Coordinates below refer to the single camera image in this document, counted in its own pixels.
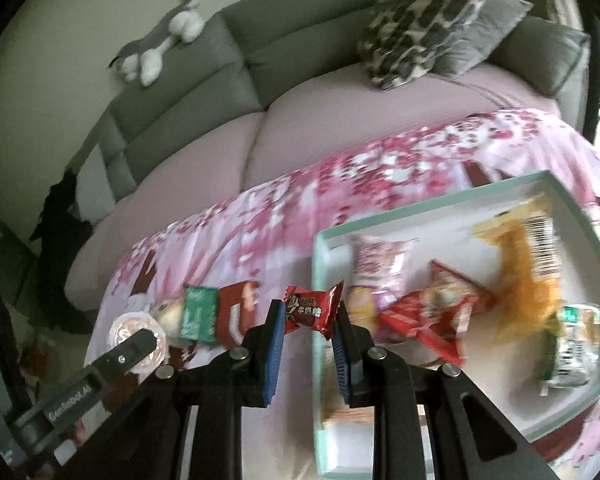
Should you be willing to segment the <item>purple swiss roll pack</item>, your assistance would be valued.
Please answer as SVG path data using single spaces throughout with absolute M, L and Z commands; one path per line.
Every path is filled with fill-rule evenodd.
M 350 322 L 375 336 L 380 331 L 379 313 L 406 293 L 417 240 L 392 242 L 378 236 L 353 234 L 350 243 L 353 263 L 344 304 Z

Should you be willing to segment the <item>white pillow on sofa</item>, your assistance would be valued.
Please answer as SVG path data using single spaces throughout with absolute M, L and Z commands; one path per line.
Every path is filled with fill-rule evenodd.
M 98 144 L 87 156 L 76 176 L 76 204 L 80 218 L 93 226 L 111 214 L 116 206 Z

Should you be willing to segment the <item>grey white plush toy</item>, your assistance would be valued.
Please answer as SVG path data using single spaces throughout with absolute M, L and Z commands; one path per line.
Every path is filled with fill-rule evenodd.
M 191 44 L 204 30 L 198 6 L 197 0 L 178 0 L 150 32 L 125 44 L 108 67 L 127 84 L 137 80 L 144 88 L 151 86 L 162 72 L 163 55 L 177 44 Z

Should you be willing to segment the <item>green snack pack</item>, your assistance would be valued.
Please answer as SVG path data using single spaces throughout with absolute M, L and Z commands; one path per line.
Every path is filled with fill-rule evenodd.
M 218 304 L 219 289 L 187 286 L 184 292 L 181 337 L 204 344 L 214 344 Z

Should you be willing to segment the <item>beige wafer cake pack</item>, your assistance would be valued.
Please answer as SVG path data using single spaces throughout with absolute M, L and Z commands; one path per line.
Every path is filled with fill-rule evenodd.
M 313 352 L 313 432 L 317 473 L 329 479 L 369 479 L 373 461 L 372 408 L 349 408 L 338 389 L 332 349 Z

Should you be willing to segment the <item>orange cake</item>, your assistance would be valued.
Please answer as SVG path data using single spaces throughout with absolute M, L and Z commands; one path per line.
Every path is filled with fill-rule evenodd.
M 500 251 L 504 311 L 494 341 L 510 344 L 544 330 L 558 333 L 562 263 L 550 199 L 535 195 L 477 224 L 471 233 Z

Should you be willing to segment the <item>leopard print cushion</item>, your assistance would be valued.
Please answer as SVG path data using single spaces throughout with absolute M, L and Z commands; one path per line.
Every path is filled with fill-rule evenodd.
M 365 73 L 385 91 L 428 74 L 486 0 L 378 0 L 358 40 Z

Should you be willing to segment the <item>dark clothing on sofa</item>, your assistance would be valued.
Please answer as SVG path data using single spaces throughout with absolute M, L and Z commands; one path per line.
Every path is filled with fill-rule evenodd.
M 73 261 L 93 233 L 91 223 L 81 220 L 77 211 L 76 175 L 66 170 L 50 187 L 30 241 L 41 242 L 34 291 L 44 324 L 83 335 L 91 330 L 91 323 L 70 304 L 65 293 Z

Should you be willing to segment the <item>dark red snack pack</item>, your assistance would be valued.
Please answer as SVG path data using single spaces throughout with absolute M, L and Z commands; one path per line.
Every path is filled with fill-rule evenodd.
M 248 330 L 256 325 L 260 283 L 244 281 L 219 289 L 216 339 L 225 350 L 239 347 Z

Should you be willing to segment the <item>red snack pouch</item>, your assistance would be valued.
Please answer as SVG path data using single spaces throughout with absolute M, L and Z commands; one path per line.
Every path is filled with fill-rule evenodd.
M 432 350 L 444 362 L 462 367 L 464 338 L 471 315 L 490 312 L 498 296 L 439 260 L 429 263 L 429 284 L 412 290 L 379 313 L 379 325 Z

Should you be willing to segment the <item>red beef candy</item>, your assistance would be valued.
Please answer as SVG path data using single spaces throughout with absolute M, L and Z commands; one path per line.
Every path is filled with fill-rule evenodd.
M 306 327 L 320 333 L 326 340 L 332 338 L 343 285 L 339 282 L 329 290 L 288 286 L 284 296 L 285 333 Z

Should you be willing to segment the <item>steamed cake clear wrapper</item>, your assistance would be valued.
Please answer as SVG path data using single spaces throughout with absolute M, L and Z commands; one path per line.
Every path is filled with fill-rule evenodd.
M 170 346 L 184 347 L 185 340 L 181 338 L 184 315 L 183 297 L 157 302 L 149 309 L 149 315 L 162 327 Z

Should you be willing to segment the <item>green white crisp rice pack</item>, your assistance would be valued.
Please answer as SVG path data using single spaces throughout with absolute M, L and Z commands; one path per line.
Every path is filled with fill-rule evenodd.
M 597 373 L 600 355 L 600 306 L 564 304 L 547 334 L 547 361 L 542 395 L 550 389 L 574 389 L 588 384 Z

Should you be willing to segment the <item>grey cushion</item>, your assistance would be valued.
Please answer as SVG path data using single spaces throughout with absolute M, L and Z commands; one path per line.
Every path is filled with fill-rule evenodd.
M 484 62 L 533 7 L 527 0 L 486 0 L 475 21 L 436 59 L 432 72 L 445 78 L 464 75 Z

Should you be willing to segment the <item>teal rimmed white tray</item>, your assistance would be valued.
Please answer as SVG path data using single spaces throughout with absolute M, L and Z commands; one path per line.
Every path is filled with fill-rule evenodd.
M 600 222 L 548 171 L 324 230 L 312 264 L 314 288 L 344 289 L 332 338 L 313 338 L 324 477 L 376 474 L 395 422 L 440 474 L 436 402 L 520 445 L 600 396 Z

